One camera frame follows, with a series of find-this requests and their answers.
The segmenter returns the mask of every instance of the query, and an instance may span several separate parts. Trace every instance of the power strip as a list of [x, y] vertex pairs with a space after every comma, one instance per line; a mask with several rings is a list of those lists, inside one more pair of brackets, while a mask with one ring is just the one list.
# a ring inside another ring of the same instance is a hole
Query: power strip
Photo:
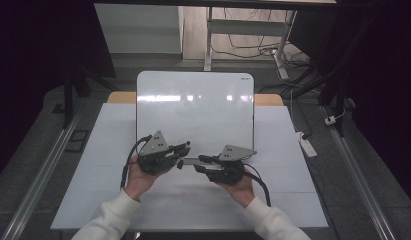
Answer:
[[299, 144], [301, 145], [301, 148], [304, 150], [305, 154], [307, 157], [316, 157], [317, 152], [314, 150], [312, 147], [310, 141], [308, 139], [302, 139], [302, 136], [304, 135], [303, 132], [297, 132], [296, 137], [298, 138]]

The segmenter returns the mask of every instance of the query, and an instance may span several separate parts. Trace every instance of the white sleeve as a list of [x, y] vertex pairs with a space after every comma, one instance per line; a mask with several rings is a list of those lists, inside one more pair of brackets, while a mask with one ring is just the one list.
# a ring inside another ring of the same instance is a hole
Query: white sleeve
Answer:
[[310, 238], [280, 209], [268, 207], [255, 197], [244, 215], [253, 221], [255, 232], [265, 240], [309, 240]]
[[124, 190], [121, 190], [116, 198], [102, 203], [92, 220], [72, 239], [119, 240], [128, 228], [130, 217], [139, 207], [139, 202], [134, 201]]

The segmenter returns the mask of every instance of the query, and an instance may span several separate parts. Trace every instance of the human hand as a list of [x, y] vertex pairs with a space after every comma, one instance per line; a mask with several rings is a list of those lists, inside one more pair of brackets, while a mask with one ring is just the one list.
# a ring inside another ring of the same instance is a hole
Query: human hand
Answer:
[[252, 187], [252, 179], [249, 177], [243, 176], [242, 179], [234, 185], [228, 185], [224, 183], [216, 184], [229, 192], [230, 196], [243, 208], [246, 208], [255, 198], [254, 190]]
[[137, 163], [137, 156], [135, 155], [130, 159], [127, 187], [124, 188], [124, 191], [133, 200], [139, 201], [140, 195], [148, 191], [155, 180], [168, 171], [170, 171], [170, 169], [155, 176], [145, 173], [140, 169], [139, 164]]

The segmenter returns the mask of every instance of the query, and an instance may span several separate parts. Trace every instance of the desk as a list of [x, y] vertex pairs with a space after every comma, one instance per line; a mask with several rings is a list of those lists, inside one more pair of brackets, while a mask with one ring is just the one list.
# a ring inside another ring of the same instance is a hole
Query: desk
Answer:
[[[81, 228], [97, 206], [119, 191], [122, 166], [135, 139], [135, 93], [111, 94], [104, 104], [52, 229]], [[300, 227], [327, 227], [310, 173], [276, 95], [256, 95], [255, 150], [248, 161], [266, 182], [272, 204]], [[264, 193], [254, 183], [256, 195]], [[142, 196], [129, 230], [141, 232], [253, 231], [243, 209], [192, 165], [172, 169]]]

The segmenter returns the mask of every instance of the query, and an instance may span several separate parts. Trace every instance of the white board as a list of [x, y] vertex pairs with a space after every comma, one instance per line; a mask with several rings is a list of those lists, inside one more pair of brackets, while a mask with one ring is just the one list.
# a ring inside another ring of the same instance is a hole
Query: white board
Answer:
[[253, 149], [254, 79], [246, 73], [145, 71], [137, 77], [137, 139], [161, 130], [187, 158], [227, 144]]

